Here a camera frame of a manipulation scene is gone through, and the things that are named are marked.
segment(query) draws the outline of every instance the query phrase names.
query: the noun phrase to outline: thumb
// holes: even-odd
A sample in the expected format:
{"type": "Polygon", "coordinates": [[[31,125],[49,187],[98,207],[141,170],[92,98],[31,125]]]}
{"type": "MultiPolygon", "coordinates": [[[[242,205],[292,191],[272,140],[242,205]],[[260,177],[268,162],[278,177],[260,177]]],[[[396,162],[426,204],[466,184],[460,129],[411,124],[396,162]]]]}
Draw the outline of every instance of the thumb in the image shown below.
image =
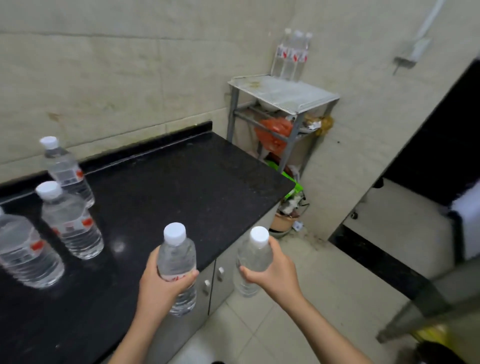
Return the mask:
{"type": "Polygon", "coordinates": [[[195,283],[195,280],[197,279],[198,274],[199,274],[198,270],[195,269],[190,273],[188,273],[185,277],[182,277],[178,281],[175,281],[173,283],[175,285],[175,289],[179,292],[179,294],[195,283]]]}
{"type": "Polygon", "coordinates": [[[263,272],[255,272],[254,270],[250,270],[244,266],[240,266],[240,272],[250,283],[260,284],[260,281],[262,280],[263,272]]]}

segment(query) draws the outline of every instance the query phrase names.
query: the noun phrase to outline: white cabinet handle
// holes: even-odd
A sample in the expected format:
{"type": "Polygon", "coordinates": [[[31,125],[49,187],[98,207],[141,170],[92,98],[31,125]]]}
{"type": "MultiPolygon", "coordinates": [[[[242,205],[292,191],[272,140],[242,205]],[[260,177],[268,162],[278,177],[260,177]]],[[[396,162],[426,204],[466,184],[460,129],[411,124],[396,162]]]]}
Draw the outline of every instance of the white cabinet handle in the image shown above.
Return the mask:
{"type": "Polygon", "coordinates": [[[204,293],[206,296],[208,296],[210,294],[210,291],[212,289],[212,284],[210,283],[210,281],[207,279],[205,280],[204,282],[204,293]]]}
{"type": "Polygon", "coordinates": [[[216,278],[221,282],[223,281],[223,276],[225,275],[225,270],[223,269],[223,267],[220,267],[218,269],[218,273],[216,275],[216,278]]]}

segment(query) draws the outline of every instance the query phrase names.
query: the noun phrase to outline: tile floor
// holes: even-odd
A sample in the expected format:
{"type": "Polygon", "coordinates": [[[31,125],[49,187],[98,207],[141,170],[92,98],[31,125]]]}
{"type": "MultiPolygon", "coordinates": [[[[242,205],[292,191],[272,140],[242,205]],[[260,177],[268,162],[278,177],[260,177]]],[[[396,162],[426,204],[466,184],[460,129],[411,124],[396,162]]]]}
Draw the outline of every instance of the tile floor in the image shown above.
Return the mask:
{"type": "Polygon", "coordinates": [[[372,188],[367,201],[358,204],[358,219],[344,225],[426,278],[453,268],[450,221],[440,205],[384,179],[372,188]]]}
{"type": "MultiPolygon", "coordinates": [[[[375,363],[395,363],[411,337],[379,344],[375,335],[407,298],[330,243],[304,228],[280,241],[297,266],[305,296],[375,363]]],[[[209,317],[170,364],[318,363],[290,318],[265,292],[250,299],[236,292],[209,317]]]]}

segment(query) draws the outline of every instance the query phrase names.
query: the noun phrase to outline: black countertop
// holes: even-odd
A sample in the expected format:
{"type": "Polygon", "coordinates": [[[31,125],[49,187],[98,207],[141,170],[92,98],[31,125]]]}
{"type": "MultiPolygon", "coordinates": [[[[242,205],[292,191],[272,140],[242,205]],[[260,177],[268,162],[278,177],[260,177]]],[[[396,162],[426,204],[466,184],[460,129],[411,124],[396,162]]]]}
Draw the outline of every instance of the black countertop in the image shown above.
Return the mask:
{"type": "Polygon", "coordinates": [[[45,174],[0,187],[7,213],[28,217],[60,253],[54,286],[23,286],[0,269],[0,362],[97,361],[122,338],[138,281],[163,228],[182,222],[206,268],[271,209],[293,183],[202,124],[82,163],[96,197],[91,214],[105,249],[82,261],[40,219],[31,191],[45,174]]]}

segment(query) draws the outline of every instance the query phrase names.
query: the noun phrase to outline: gray metal frame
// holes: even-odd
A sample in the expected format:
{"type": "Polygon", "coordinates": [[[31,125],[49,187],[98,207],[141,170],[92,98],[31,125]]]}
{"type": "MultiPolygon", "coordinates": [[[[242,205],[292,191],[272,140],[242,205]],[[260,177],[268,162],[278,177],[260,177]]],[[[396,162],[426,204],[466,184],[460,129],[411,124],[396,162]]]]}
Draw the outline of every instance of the gray metal frame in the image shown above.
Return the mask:
{"type": "MultiPolygon", "coordinates": [[[[282,153],[282,158],[280,160],[280,165],[278,166],[278,172],[282,173],[283,170],[285,169],[285,166],[287,165],[287,161],[290,158],[290,154],[292,153],[292,150],[293,150],[293,147],[295,146],[295,143],[297,141],[299,141],[299,140],[301,140],[301,139],[310,135],[310,134],[304,134],[304,133],[299,134],[299,129],[303,124],[303,119],[304,119],[304,116],[305,116],[305,112],[302,112],[302,113],[297,115],[297,118],[296,118],[295,122],[293,123],[293,129],[292,129],[290,135],[288,137],[285,137],[283,135],[280,135],[278,133],[275,133],[275,132],[265,128],[259,122],[254,120],[252,117],[245,114],[243,112],[244,109],[239,109],[238,108],[239,93],[240,93],[240,91],[237,88],[231,87],[230,110],[228,112],[227,140],[232,143],[233,132],[235,130],[235,120],[236,120],[236,118],[242,119],[242,120],[248,122],[249,124],[254,125],[257,128],[260,128],[260,129],[263,129],[263,130],[267,131],[268,133],[272,134],[276,138],[278,138],[280,140],[283,140],[284,142],[287,143],[287,146],[285,147],[285,150],[282,153]]],[[[336,105],[337,102],[338,102],[338,100],[334,100],[334,101],[331,101],[327,104],[324,116],[330,115],[330,113],[332,112],[332,110],[333,110],[333,108],[334,108],[334,106],[336,105]]],[[[254,106],[247,106],[247,109],[250,109],[250,110],[252,110],[252,111],[254,111],[254,112],[256,112],[260,115],[263,115],[266,118],[271,118],[272,117],[267,112],[262,111],[262,110],[258,109],[257,107],[254,107],[254,106]]],[[[314,135],[314,140],[310,144],[309,149],[307,151],[307,154],[305,156],[305,159],[303,160],[302,165],[300,167],[300,176],[303,174],[303,171],[305,170],[305,167],[307,166],[307,163],[310,160],[310,157],[312,156],[312,154],[313,154],[313,152],[314,152],[314,150],[315,150],[315,148],[318,144],[318,141],[320,139],[323,139],[323,137],[318,136],[318,135],[314,135]]],[[[260,157],[261,151],[262,151],[262,144],[259,142],[258,147],[257,147],[257,153],[258,153],[259,157],[260,157]]]]}

